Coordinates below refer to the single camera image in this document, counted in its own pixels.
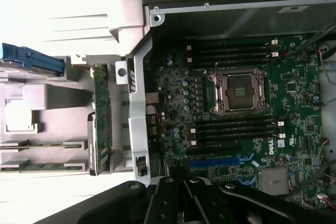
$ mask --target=motherboard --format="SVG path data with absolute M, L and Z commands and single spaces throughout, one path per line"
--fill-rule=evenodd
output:
M 319 167 L 322 121 L 315 45 L 301 36 L 193 41 L 146 61 L 151 176 L 178 161 L 191 176 L 288 195 Z M 288 200 L 323 208 L 317 180 Z

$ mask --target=label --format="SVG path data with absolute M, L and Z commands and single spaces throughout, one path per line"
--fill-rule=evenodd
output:
M 274 155 L 274 141 L 273 141 L 273 139 L 268 141 L 268 154 L 269 155 Z
M 307 9 L 309 5 L 301 5 L 301 6 L 287 6 L 282 8 L 278 13 L 299 13 L 305 9 Z
M 290 145 L 290 146 L 294 146 L 294 145 L 295 145 L 294 138 L 290 138 L 290 139 L 289 139 L 289 145 Z
M 259 167 L 260 165 L 258 164 L 258 162 L 256 162 L 255 160 L 253 160 L 252 162 L 251 162 L 255 167 Z
M 285 146 L 285 140 L 284 139 L 279 139 L 278 140 L 278 148 L 284 148 Z

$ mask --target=red wire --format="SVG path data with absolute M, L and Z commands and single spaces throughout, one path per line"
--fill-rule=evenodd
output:
M 323 199 L 323 200 L 324 200 L 325 202 L 327 202 L 328 205 L 329 205 L 332 209 L 336 210 L 336 206 L 334 206 L 328 198 Z

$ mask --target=white connector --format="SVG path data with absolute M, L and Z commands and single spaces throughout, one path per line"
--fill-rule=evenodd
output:
M 317 194 L 317 198 L 318 199 L 328 199 L 328 196 L 326 194 L 319 193 L 319 194 Z

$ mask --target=cpu socket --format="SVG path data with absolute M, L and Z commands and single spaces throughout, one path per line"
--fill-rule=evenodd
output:
M 265 101 L 264 76 L 260 69 L 221 71 L 208 76 L 214 83 L 216 105 L 211 112 L 218 115 L 258 113 L 270 106 Z

